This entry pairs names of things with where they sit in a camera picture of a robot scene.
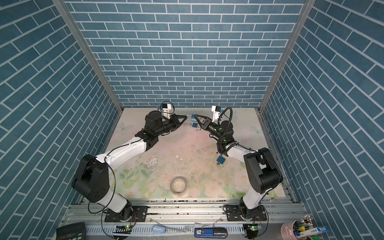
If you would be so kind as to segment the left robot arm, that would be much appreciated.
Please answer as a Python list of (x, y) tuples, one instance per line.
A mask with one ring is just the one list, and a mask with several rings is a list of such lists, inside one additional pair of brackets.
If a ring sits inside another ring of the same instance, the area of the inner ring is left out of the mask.
[(118, 216), (120, 222), (130, 221), (133, 216), (131, 202), (111, 188), (110, 174), (133, 157), (151, 149), (159, 136), (177, 130), (187, 116), (171, 114), (168, 118), (159, 111), (151, 111), (145, 117), (145, 126), (135, 136), (112, 149), (97, 156), (85, 155), (80, 160), (75, 172), (72, 188), (91, 203), (98, 203)]

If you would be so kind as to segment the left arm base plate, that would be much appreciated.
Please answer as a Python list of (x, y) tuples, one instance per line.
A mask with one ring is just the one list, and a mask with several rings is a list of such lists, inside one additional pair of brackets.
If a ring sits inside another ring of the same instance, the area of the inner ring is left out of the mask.
[(147, 206), (127, 206), (124, 207), (119, 213), (110, 209), (103, 211), (105, 222), (107, 223), (124, 223), (124, 222), (144, 222), (147, 217)]

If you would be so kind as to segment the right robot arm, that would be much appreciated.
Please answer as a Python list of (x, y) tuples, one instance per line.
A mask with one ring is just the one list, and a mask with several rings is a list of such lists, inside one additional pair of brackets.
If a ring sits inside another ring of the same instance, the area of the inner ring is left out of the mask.
[(250, 220), (259, 211), (263, 211), (262, 200), (283, 181), (283, 175), (269, 149), (256, 151), (242, 146), (234, 139), (232, 118), (232, 108), (225, 108), (217, 120), (195, 114), (200, 128), (217, 140), (218, 153), (245, 164), (251, 186), (240, 199), (239, 211), (244, 220)]

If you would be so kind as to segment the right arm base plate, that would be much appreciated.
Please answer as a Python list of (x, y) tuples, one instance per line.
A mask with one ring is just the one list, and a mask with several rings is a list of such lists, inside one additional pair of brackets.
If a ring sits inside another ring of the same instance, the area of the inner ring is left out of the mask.
[(243, 205), (224, 205), (223, 210), (226, 214), (227, 221), (267, 221), (267, 212), (263, 205), (260, 205), (252, 210)]

